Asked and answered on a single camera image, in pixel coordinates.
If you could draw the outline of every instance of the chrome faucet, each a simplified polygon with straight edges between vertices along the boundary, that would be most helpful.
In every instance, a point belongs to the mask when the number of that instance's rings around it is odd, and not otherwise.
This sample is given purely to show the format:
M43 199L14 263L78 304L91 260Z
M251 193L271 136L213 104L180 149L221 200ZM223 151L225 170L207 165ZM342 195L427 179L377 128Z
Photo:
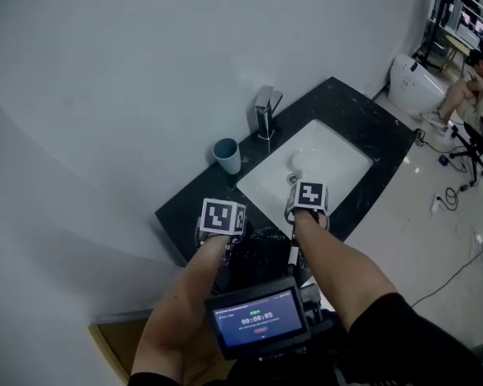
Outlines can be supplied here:
M281 92L274 91L272 86L262 86L254 107L258 119L258 137L263 140L270 140L274 134L272 114L283 98Z

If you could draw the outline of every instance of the black marble countertop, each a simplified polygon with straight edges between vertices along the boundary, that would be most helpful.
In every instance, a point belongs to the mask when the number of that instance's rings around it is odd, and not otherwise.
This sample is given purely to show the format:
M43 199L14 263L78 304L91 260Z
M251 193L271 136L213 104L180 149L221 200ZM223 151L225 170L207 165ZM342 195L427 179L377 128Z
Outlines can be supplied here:
M224 275L229 275L224 280L231 281L229 290L269 281L286 272L289 239L236 188L236 183L313 119L337 131L373 161L330 216L330 231L342 241L376 202L415 140L413 132L386 110L331 77L275 116L276 133L270 141L270 152L268 143L252 133L240 143L240 173L228 175L215 163L193 179L155 214L189 261L196 252L194 231L205 197L246 205L246 238L233 251L229 271L224 271ZM306 266L299 271L299 283L309 276Z

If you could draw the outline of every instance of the toilet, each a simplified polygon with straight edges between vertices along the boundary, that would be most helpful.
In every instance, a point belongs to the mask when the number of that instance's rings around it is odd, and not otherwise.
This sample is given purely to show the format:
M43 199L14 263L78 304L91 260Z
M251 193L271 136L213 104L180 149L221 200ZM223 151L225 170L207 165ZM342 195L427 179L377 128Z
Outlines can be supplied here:
M445 99L443 86L419 62L407 55L398 55L390 70L388 99L416 120L421 113L436 110Z

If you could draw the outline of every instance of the white sink basin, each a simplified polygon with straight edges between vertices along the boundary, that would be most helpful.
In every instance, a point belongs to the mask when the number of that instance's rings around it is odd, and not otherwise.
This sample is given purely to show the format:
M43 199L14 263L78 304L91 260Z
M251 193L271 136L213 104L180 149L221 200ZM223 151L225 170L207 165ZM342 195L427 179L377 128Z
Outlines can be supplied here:
M259 163L237 187L291 238L291 225L284 219L290 174L326 182L331 214L371 166L372 160L360 150L321 121L313 120Z

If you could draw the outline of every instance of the display screen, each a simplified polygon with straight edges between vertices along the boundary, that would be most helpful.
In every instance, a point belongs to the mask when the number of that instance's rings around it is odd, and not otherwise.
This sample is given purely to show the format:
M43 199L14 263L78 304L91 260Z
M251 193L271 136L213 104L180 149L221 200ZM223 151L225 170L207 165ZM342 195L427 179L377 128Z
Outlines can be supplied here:
M257 342L302 328L290 290L228 309L214 310L227 347Z

